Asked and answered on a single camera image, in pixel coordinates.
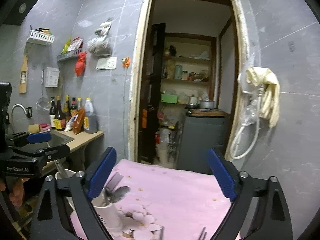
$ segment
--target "light switch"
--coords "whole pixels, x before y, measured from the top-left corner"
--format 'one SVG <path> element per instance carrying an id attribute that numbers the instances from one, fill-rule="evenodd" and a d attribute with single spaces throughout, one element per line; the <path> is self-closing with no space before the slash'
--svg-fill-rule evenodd
<path id="1" fill-rule="evenodd" d="M 115 69 L 117 57 L 99 58 L 96 69 Z"/>

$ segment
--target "stainless steel sink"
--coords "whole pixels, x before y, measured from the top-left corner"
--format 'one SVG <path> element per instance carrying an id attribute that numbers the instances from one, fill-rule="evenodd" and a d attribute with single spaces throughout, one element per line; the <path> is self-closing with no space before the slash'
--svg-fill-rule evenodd
<path id="1" fill-rule="evenodd" d="M 40 148 L 56 146 L 59 144 L 66 144 L 74 140 L 70 136 L 61 134 L 55 130 L 51 130 L 50 133 L 51 133 L 52 139 L 49 142 L 27 144 L 24 147 L 22 147 L 22 149 L 27 151 L 36 151 L 37 149 L 40 149 Z"/>

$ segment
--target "ceiling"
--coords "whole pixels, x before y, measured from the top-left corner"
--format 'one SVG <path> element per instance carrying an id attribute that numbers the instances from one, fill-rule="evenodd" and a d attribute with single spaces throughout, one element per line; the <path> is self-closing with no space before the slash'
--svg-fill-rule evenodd
<path id="1" fill-rule="evenodd" d="M 218 37 L 230 18 L 229 6 L 198 0 L 156 0 L 153 24 L 166 23 L 166 32 Z"/>

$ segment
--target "wooden countertop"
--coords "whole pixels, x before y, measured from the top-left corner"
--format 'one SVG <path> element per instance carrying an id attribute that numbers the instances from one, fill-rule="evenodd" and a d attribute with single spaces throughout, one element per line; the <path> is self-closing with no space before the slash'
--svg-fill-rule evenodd
<path id="1" fill-rule="evenodd" d="M 200 109 L 192 109 L 191 116 L 228 116 L 229 114 L 222 110 L 200 111 Z"/>
<path id="2" fill-rule="evenodd" d="M 96 138 L 98 138 L 104 134 L 104 131 L 97 131 L 96 133 L 91 133 L 91 134 L 86 133 L 85 131 L 82 131 L 82 132 L 78 133 L 77 135 L 75 135 L 72 130 L 69 132 L 64 132 L 64 131 L 60 132 L 60 131 L 55 130 L 55 132 L 67 135 L 67 136 L 74 139 L 73 141 L 67 143 L 67 145 L 70 148 L 70 153 L 78 150 L 82 146 L 87 145 L 89 142 L 95 140 Z M 53 164 L 54 164 L 53 161 L 48 162 L 47 165 L 42 168 L 42 171 Z"/>

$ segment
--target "fork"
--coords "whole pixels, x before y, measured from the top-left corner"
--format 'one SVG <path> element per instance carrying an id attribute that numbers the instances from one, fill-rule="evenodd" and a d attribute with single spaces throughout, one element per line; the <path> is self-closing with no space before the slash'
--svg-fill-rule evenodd
<path id="1" fill-rule="evenodd" d="M 160 236 L 159 236 L 159 240 L 163 240 L 163 231 L 164 231 L 164 227 L 161 227 L 161 231 L 160 231 Z"/>
<path id="2" fill-rule="evenodd" d="M 105 188 L 108 189 L 110 193 L 113 192 L 113 190 L 116 188 L 116 186 L 118 186 L 122 179 L 123 176 L 120 173 L 116 172 L 106 184 Z"/>
<path id="3" fill-rule="evenodd" d="M 118 186 L 122 178 L 123 176 L 120 173 L 116 172 L 104 187 L 103 198 L 105 206 L 108 206 L 110 202 L 111 193 L 116 188 L 116 186 Z"/>
<path id="4" fill-rule="evenodd" d="M 202 231 L 197 240 L 205 240 L 205 237 L 207 236 L 207 232 L 205 231 L 205 229 L 206 228 L 202 228 Z"/>

